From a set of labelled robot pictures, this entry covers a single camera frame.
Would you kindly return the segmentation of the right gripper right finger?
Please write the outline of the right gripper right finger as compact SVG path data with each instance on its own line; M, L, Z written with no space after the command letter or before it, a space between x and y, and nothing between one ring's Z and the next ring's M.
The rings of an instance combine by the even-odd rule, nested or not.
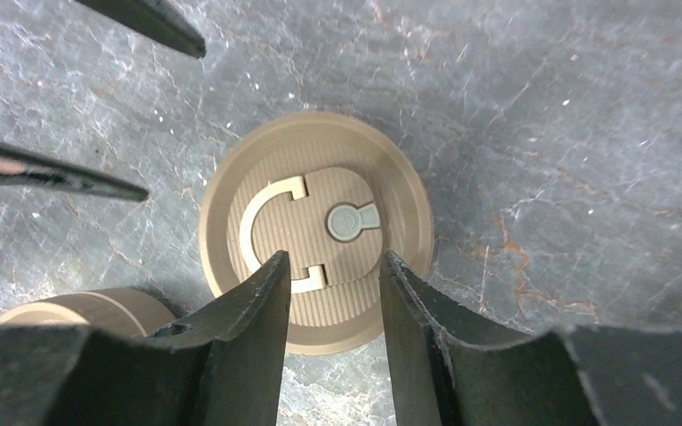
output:
M400 425L682 425L682 327L528 335L445 296L391 251L379 287Z

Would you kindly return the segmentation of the brown lid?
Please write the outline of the brown lid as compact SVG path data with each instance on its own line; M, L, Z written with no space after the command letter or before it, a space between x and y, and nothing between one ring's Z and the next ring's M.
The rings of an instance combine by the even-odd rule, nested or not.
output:
M64 305L50 302L22 304L0 316L0 325L86 325L83 315Z
M407 156L381 131L328 112L284 115L245 135L216 167L199 220L214 296L288 252L286 349L303 355L377 338L382 255L425 276L433 245L431 204Z

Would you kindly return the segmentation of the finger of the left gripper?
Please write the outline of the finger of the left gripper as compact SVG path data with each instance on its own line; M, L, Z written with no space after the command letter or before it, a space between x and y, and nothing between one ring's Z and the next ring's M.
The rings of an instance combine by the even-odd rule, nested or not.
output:
M0 185L26 185L142 202L149 191L101 171L0 142Z
M192 58L204 58L206 43L170 1L78 0L78 3L159 44Z

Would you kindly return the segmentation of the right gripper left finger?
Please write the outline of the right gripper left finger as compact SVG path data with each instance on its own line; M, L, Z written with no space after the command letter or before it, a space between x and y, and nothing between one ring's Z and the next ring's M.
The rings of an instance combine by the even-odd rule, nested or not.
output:
M0 425L273 425L290 298L278 251L148 337L0 326Z

